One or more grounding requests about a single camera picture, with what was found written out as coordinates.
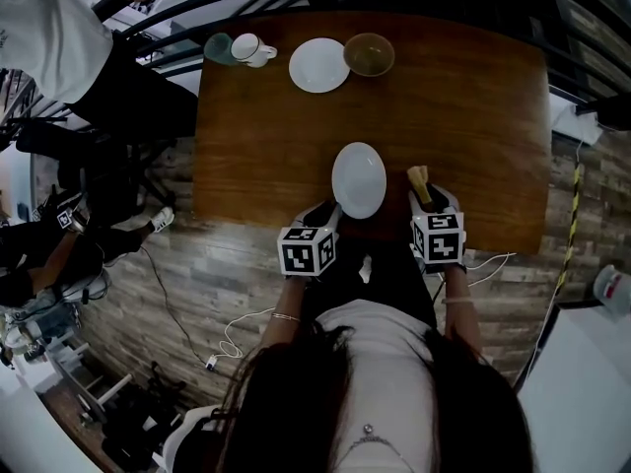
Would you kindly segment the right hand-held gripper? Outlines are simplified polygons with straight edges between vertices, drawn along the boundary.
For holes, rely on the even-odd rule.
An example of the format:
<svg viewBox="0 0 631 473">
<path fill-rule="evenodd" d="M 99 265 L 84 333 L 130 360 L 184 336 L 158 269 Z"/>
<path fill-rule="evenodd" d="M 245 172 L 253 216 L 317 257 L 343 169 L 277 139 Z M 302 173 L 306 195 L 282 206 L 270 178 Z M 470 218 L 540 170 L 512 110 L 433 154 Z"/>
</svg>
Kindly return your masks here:
<svg viewBox="0 0 631 473">
<path fill-rule="evenodd" d="M 443 272 L 449 265 L 462 265 L 466 231 L 459 203 L 445 188 L 430 184 L 435 211 L 427 214 L 417 193 L 408 191 L 412 214 L 413 244 L 428 274 Z"/>
</svg>

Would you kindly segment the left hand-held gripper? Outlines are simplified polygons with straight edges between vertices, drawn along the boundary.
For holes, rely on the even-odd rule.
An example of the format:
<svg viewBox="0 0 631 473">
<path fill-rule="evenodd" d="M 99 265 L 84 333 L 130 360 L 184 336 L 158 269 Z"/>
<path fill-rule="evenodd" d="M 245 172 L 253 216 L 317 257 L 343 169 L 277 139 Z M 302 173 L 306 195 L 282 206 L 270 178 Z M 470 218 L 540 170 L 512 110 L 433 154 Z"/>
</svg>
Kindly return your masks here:
<svg viewBox="0 0 631 473">
<path fill-rule="evenodd" d="M 342 208 L 322 201 L 297 215 L 277 238 L 281 273 L 318 277 L 336 259 L 336 232 Z"/>
</svg>

